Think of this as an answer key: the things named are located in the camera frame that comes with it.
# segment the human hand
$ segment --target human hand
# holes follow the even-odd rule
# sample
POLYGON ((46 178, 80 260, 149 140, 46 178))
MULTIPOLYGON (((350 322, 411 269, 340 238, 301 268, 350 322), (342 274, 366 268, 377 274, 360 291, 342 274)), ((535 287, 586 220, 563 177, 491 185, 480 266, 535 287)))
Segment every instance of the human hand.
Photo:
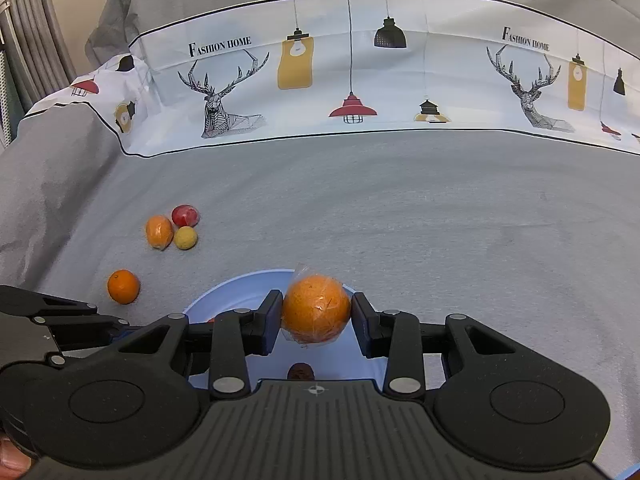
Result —
POLYGON ((14 480, 31 467, 31 458, 18 451, 4 434, 0 434, 0 480, 14 480))

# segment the black border line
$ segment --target black border line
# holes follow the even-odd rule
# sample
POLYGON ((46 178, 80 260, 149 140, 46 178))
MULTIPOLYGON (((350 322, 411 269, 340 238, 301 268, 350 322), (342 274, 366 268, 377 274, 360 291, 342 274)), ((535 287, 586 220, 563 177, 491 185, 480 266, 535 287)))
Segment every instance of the black border line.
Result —
MULTIPOLYGON (((223 7, 221 9, 217 9, 217 10, 208 10, 207 12, 203 12, 201 14, 196 14, 194 16, 190 16, 188 18, 183 18, 183 19, 178 20, 176 22, 171 22, 171 23, 167 23, 166 25, 161 25, 161 27, 156 27, 156 28, 152 28, 150 30, 147 30, 145 32, 141 32, 140 34, 138 34, 133 39, 133 41, 131 41, 131 43, 129 43, 129 48, 131 48, 131 46, 134 43, 136 43, 136 41, 139 40, 140 38, 142 38, 143 36, 146 36, 147 34, 151 34, 152 32, 157 32, 158 30, 163 30, 164 28, 173 27, 174 25, 180 25, 181 23, 190 22, 191 20, 195 20, 197 18, 202 18, 203 16, 210 16, 211 14, 217 14, 217 13, 223 12, 225 10, 240 9, 241 7, 250 7, 250 6, 254 6, 254 5, 258 5, 258 4, 267 4, 267 3, 271 3, 271 2, 281 2, 281 1, 284 1, 284 0, 256 0, 254 2, 249 2, 249 3, 245 3, 245 4, 237 4, 237 5, 229 6, 229 7, 223 7)), ((609 43, 611 46, 614 46, 615 48, 617 48, 619 50, 622 50, 622 52, 626 52, 630 56, 635 57, 637 60, 640 60, 640 57, 636 56, 636 54, 633 54, 632 52, 629 52, 628 50, 622 48, 621 46, 616 45, 612 41, 606 40, 606 38, 603 38, 602 36, 599 36, 599 35, 595 34, 594 32, 591 32, 590 30, 587 30, 586 28, 582 28, 579 25, 575 25, 575 23, 568 22, 566 20, 563 20, 562 18, 558 18, 557 16, 553 16, 551 14, 547 14, 546 12, 543 12, 542 10, 532 9, 531 7, 527 7, 527 6, 524 6, 522 4, 517 4, 515 2, 510 2, 509 0, 485 0, 485 1, 488 1, 488 2, 500 2, 502 4, 507 4, 507 5, 510 5, 510 6, 513 6, 513 7, 519 7, 521 9, 530 10, 531 12, 535 12, 536 14, 540 14, 541 16, 546 16, 547 18, 551 18, 552 20, 556 20, 556 22, 561 22, 561 23, 564 23, 565 25, 569 25, 570 27, 577 28, 578 30, 583 31, 583 32, 593 36, 594 38, 598 38, 599 40, 602 40, 605 43, 609 43)))
POLYGON ((331 137, 331 136, 341 136, 341 135, 356 135, 356 134, 376 134, 376 133, 391 133, 391 132, 428 132, 428 131, 438 131, 438 132, 508 132, 511 134, 521 134, 529 137, 537 137, 539 139, 550 139, 550 140, 560 140, 561 142, 568 142, 570 144, 578 144, 580 146, 590 146, 592 148, 601 148, 603 150, 611 150, 612 152, 619 153, 627 153, 629 155, 640 156, 640 153, 636 152, 628 152, 627 150, 621 150, 619 148, 612 148, 610 146, 603 146, 600 144, 592 144, 591 142, 583 142, 582 140, 573 140, 573 139, 563 139, 562 137, 555 137, 551 135, 545 134, 537 134, 533 132, 526 132, 524 130, 514 130, 511 128, 438 128, 437 126, 430 126, 429 128, 392 128, 390 130, 362 130, 357 132, 325 132, 323 134, 303 134, 303 135, 291 135, 291 136, 279 136, 279 137, 268 137, 265 139, 248 139, 248 140, 236 140, 235 142, 224 142, 223 144, 204 144, 203 146, 191 146, 190 148, 181 148, 180 150, 170 150, 168 152, 156 153, 155 155, 142 155, 141 153, 128 153, 124 146, 122 145, 122 140, 120 139, 120 134, 111 127, 109 123, 107 123, 104 118, 98 113, 98 111, 93 107, 91 103, 87 101, 73 101, 70 103, 53 103, 46 110, 40 110, 34 112, 31 115, 24 116, 23 119, 27 119, 30 117, 35 117, 43 114, 47 110, 51 110, 52 107, 64 108, 69 105, 87 105, 94 113, 98 116, 102 124, 104 124, 108 129, 110 129, 113 134, 118 139, 118 143, 120 145, 120 149, 122 153, 128 156, 136 156, 139 158, 154 158, 156 156, 161 155, 169 155, 171 153, 182 153, 188 152, 189 150, 198 150, 200 148, 220 148, 222 146, 237 146, 239 144, 251 144, 254 142, 265 142, 267 140, 281 140, 281 139, 309 139, 311 137, 331 137))

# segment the deer antler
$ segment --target deer antler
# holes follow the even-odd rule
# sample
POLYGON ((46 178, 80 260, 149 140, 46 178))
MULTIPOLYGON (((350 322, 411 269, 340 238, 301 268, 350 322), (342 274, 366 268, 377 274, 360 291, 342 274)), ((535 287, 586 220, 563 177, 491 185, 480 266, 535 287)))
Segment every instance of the deer antler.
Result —
POLYGON ((538 68, 538 79, 531 83, 531 91, 539 90, 545 86, 549 86, 553 84, 553 82, 558 78, 560 67, 558 67, 558 71, 554 73, 554 68, 551 66, 551 62, 546 58, 546 54, 545 61, 549 65, 549 74, 544 79, 542 79, 542 70, 538 68))
POLYGON ((506 67, 502 64, 502 61, 500 60, 500 54, 504 50, 504 47, 502 47, 496 53, 495 61, 494 61, 494 58, 491 56, 491 52, 489 51, 489 47, 486 48, 486 54, 487 54, 487 56, 489 56, 489 61, 491 61, 491 64, 494 66, 494 68, 496 69, 497 73, 500 74, 501 76, 507 78, 509 81, 511 81, 511 84, 516 85, 519 90, 522 90, 522 87, 520 86, 520 79, 518 78, 518 76, 516 76, 513 73, 513 61, 511 61, 510 65, 509 65, 509 71, 507 72, 506 67))
POLYGON ((244 81, 245 79, 251 77, 256 72, 258 72, 258 70, 260 70, 264 66, 264 64, 267 63, 267 60, 269 59, 269 54, 267 53, 267 57, 265 57, 264 61, 262 62, 262 64, 260 66, 258 66, 258 58, 255 57, 253 54, 251 54, 246 49, 244 49, 244 51, 253 60, 251 68, 246 72, 246 74, 242 75, 242 69, 240 67, 238 67, 238 77, 233 82, 229 83, 229 85, 227 85, 225 89, 223 89, 223 90, 221 90, 219 92, 220 97, 225 96, 226 94, 231 92, 238 83, 244 81))
POLYGON ((191 88, 191 90, 195 90, 196 92, 200 92, 201 94, 213 95, 215 93, 216 89, 212 88, 211 86, 209 86, 209 74, 206 73, 204 75, 204 86, 201 85, 199 81, 196 81, 196 80, 193 79, 193 69, 196 68, 196 63, 197 62, 198 62, 198 60, 196 60, 193 63, 193 66, 191 67, 191 70, 189 70, 189 73, 188 73, 189 82, 188 83, 182 77, 182 74, 180 72, 178 72, 178 76, 180 76, 180 79, 182 80, 182 82, 185 85, 187 85, 189 88, 191 88))

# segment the red fruit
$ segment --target red fruit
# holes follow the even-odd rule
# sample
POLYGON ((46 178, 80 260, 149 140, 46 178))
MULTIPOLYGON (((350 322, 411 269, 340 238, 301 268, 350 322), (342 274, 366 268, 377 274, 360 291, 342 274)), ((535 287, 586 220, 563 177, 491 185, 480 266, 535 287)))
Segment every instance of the red fruit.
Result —
POLYGON ((194 206, 182 204, 172 211, 171 220, 178 227, 194 227, 200 221, 200 213, 194 206))

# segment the deer illustration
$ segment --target deer illustration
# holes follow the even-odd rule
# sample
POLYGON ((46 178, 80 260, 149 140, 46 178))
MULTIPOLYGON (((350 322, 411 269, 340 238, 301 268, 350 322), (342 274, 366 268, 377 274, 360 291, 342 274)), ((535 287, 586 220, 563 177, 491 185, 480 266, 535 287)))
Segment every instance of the deer illustration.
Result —
POLYGON ((216 89, 209 85, 208 73, 205 73, 204 75, 204 85, 201 85, 199 81, 194 80, 193 69, 196 68, 198 60, 193 63, 191 70, 189 70, 188 82, 182 77, 182 74, 178 72, 178 76, 180 76, 180 79, 185 85, 192 90, 205 95, 204 100, 206 103, 204 105, 204 131, 202 133, 202 137, 205 137, 206 139, 224 135, 229 130, 233 130, 237 133, 255 130, 260 126, 263 126, 265 123, 264 117, 260 114, 249 116, 228 114, 222 107, 222 98, 231 92, 238 83, 250 78, 258 72, 258 70, 260 70, 269 59, 269 54, 267 54, 262 64, 258 66, 257 57, 253 56, 247 50, 245 50, 245 52, 253 60, 251 68, 243 75, 242 69, 238 67, 238 77, 220 92, 216 92, 216 89))
POLYGON ((531 90, 524 91, 522 89, 522 86, 520 85, 520 79, 513 73, 513 61, 511 61, 509 65, 509 71, 507 72, 506 67, 500 60, 500 54, 504 50, 504 47, 502 47, 495 55, 495 61, 491 55, 491 52, 489 51, 489 47, 486 48, 486 53, 489 56, 489 61, 491 61, 491 64, 496 69, 496 72, 501 76, 507 78, 511 82, 511 90, 520 98, 520 106, 522 106, 522 111, 524 112, 524 115, 527 117, 529 122, 536 128, 546 128, 547 130, 558 130, 560 132, 574 131, 574 128, 568 122, 544 116, 540 114, 536 110, 536 107, 533 105, 533 101, 535 101, 542 95, 540 89, 553 84, 554 81, 558 78, 560 67, 558 67, 558 70, 555 71, 545 55, 546 63, 549 65, 549 74, 545 78, 543 78, 542 71, 539 67, 538 79, 531 83, 531 90))

